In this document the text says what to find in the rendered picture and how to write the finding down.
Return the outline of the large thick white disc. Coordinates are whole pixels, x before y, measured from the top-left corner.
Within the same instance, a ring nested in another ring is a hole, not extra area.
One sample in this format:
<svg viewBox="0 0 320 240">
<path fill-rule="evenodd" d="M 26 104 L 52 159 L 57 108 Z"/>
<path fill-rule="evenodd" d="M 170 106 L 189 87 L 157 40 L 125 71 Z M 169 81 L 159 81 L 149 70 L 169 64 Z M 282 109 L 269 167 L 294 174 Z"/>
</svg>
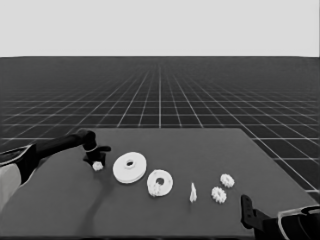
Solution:
<svg viewBox="0 0 320 240">
<path fill-rule="evenodd" d="M 113 175 L 120 183 L 130 184 L 141 179 L 146 169 L 147 160 L 141 153 L 128 152 L 114 162 Z"/>
</svg>

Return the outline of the white toothed gear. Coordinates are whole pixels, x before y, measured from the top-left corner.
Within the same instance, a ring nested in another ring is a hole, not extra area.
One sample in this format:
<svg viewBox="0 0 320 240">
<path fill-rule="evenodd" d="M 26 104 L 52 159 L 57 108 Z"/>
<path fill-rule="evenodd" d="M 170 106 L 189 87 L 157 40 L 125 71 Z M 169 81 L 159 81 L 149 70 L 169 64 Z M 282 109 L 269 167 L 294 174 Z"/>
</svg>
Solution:
<svg viewBox="0 0 320 240">
<path fill-rule="evenodd" d="M 222 174 L 220 176 L 220 182 L 227 188 L 232 188 L 235 184 L 235 180 L 229 174 Z"/>
<path fill-rule="evenodd" d="M 219 204 L 223 204 L 227 199 L 226 192 L 220 187 L 214 187 L 211 190 L 211 196 Z"/>
<path fill-rule="evenodd" d="M 157 181 L 150 182 L 148 184 L 148 191 L 153 197 L 159 196 L 161 194 L 161 184 L 159 184 Z"/>
</svg>

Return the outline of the thin white T-shaped piece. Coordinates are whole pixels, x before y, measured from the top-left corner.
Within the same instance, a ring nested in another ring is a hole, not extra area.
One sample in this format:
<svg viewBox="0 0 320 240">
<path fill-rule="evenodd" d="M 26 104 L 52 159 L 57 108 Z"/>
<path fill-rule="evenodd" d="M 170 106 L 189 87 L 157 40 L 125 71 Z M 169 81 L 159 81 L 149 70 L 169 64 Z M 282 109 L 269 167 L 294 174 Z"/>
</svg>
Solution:
<svg viewBox="0 0 320 240">
<path fill-rule="evenodd" d="M 189 201 L 191 203 L 195 202 L 197 200 L 197 191 L 196 191 L 196 187 L 195 184 L 192 182 L 191 183 L 191 192 L 190 192 L 190 197 L 189 197 Z"/>
</svg>

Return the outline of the white round carrier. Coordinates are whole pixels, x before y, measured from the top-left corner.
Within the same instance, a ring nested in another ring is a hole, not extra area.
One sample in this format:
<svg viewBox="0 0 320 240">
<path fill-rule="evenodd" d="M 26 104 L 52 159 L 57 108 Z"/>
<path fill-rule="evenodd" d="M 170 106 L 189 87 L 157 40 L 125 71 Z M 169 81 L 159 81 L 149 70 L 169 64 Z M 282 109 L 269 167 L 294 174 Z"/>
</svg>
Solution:
<svg viewBox="0 0 320 240">
<path fill-rule="evenodd" d="M 169 194 L 173 188 L 173 178 L 168 171 L 161 169 L 152 171 L 147 178 L 147 189 L 148 184 L 155 181 L 161 184 L 161 194 L 156 197 L 162 197 Z"/>
</svg>

